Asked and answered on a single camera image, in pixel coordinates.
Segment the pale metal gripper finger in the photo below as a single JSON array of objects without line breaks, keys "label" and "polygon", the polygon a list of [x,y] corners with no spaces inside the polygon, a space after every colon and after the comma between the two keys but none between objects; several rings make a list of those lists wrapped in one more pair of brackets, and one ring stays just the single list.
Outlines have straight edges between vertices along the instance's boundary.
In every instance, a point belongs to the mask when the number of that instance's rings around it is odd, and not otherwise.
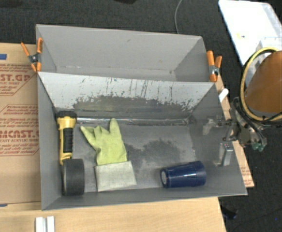
[{"label": "pale metal gripper finger", "polygon": [[233,146],[230,143],[221,143],[219,149],[220,166],[230,165],[231,157],[233,155]]},{"label": "pale metal gripper finger", "polygon": [[230,123],[231,123],[231,121],[209,117],[209,118],[207,118],[205,125],[203,125],[202,134],[208,135],[212,128],[226,127],[226,126],[229,126]]}]

